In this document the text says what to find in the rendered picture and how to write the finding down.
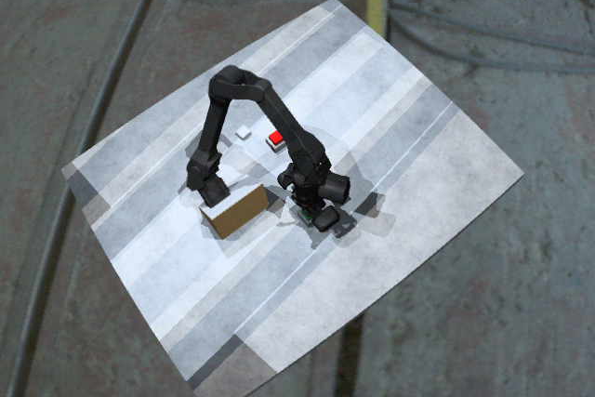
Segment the red button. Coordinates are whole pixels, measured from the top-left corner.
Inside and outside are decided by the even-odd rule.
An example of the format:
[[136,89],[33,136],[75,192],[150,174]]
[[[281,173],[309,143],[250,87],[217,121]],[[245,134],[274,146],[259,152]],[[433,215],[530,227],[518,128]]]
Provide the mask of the red button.
[[267,136],[265,140],[275,153],[286,147],[284,139],[277,130],[269,134],[269,136]]

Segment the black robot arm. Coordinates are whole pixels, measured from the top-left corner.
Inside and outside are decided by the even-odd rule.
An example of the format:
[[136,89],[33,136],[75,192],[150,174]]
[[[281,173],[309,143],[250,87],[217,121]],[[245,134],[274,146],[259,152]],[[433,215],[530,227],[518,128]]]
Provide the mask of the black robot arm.
[[227,65],[214,75],[208,88],[210,105],[199,146],[187,164],[187,187],[198,191],[210,208],[231,195],[224,180],[216,174],[220,157],[218,139],[232,99],[250,99],[271,121],[284,139],[289,163],[284,176],[294,180],[296,191],[344,205],[350,192],[350,177],[333,173],[325,147],[306,131],[287,109],[269,80],[235,65]]

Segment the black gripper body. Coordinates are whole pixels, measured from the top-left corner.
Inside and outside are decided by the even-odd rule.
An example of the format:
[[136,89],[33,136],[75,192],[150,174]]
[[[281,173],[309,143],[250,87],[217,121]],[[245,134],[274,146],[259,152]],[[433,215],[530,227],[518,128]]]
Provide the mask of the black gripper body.
[[[288,187],[292,183],[294,184],[294,180],[285,177],[284,172],[279,174],[277,181],[281,185],[281,187],[284,190],[286,190],[286,187]],[[291,189],[293,190],[293,196],[299,202],[299,204],[304,209],[308,208],[310,212],[314,215],[311,221],[319,232],[326,232],[328,229],[330,229],[332,226],[334,226],[336,223],[340,221],[339,213],[331,205],[322,210],[322,207],[324,207],[324,200],[322,200],[321,197],[318,196],[317,191],[312,195],[306,196],[299,194],[295,189],[295,185],[293,185]]]

